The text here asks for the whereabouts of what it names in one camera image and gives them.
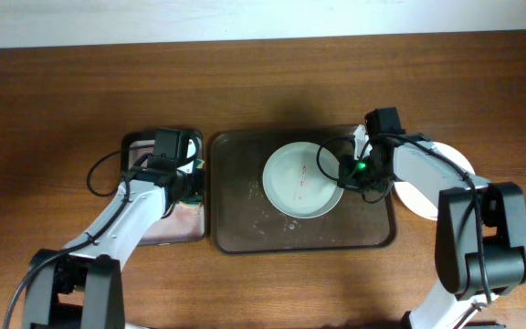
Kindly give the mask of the green yellow sponge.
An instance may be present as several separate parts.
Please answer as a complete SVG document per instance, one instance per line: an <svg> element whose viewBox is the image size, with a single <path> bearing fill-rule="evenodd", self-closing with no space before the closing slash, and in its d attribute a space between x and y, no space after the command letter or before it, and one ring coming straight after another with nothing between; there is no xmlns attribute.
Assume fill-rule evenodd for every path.
<svg viewBox="0 0 526 329"><path fill-rule="evenodd" d="M197 159L193 164L193 171L186 175L188 194L181 203L188 207L198 207L205 200L205 161Z"/></svg>

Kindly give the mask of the pink plate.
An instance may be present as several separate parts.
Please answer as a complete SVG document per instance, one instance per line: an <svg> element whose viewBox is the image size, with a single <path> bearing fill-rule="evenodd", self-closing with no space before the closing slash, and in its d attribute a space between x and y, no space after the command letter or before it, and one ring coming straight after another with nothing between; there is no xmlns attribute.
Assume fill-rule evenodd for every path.
<svg viewBox="0 0 526 329"><path fill-rule="evenodd" d="M475 173L474 168L467 157L459 150L441 142L434 142L434 145L436 149L449 160L453 161L471 174ZM404 206L413 213L421 218L437 221L437 207L414 186L407 182L395 182L394 191Z"/></svg>

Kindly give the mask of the pale green plate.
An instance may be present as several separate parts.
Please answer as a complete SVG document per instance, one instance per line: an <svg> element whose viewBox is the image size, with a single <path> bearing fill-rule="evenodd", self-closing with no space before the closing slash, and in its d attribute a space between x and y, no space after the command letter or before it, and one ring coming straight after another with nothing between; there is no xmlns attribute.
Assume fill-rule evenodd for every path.
<svg viewBox="0 0 526 329"><path fill-rule="evenodd" d="M267 160L262 175L269 202L293 218L317 218L340 201L343 189L333 180L339 162L316 143L295 142L281 146Z"/></svg>

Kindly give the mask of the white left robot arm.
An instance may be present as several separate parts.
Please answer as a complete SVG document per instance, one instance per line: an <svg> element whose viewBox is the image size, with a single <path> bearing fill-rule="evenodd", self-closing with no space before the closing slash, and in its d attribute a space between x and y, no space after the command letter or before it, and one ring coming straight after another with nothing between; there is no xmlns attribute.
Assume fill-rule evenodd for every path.
<svg viewBox="0 0 526 329"><path fill-rule="evenodd" d="M41 249L15 295L25 328L128 328L121 272L146 232L178 204L201 201L201 168L171 172L134 166L114 198L63 249Z"/></svg>

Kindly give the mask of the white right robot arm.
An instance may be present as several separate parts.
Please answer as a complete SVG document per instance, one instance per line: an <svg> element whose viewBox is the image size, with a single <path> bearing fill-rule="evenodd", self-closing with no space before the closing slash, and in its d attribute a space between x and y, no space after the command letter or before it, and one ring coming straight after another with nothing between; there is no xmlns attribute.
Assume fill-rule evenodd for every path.
<svg viewBox="0 0 526 329"><path fill-rule="evenodd" d="M404 328L462 328L526 283L526 205L512 182L473 175L420 134L379 133L339 164L338 186L387 195L407 182L437 207L437 281Z"/></svg>

